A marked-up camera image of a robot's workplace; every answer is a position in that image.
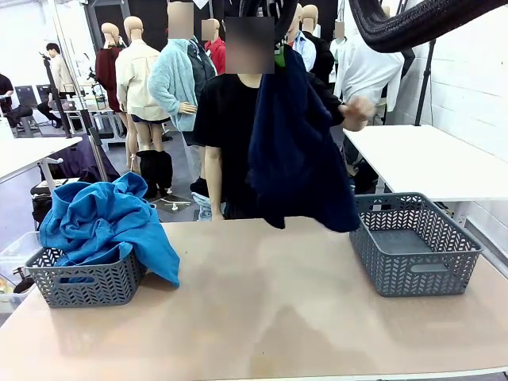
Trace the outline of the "person's left hand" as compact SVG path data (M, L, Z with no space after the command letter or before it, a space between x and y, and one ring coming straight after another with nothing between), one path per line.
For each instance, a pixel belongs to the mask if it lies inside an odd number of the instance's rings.
M361 131L375 113L375 106L366 97L359 96L339 107L344 120L342 127L351 132Z

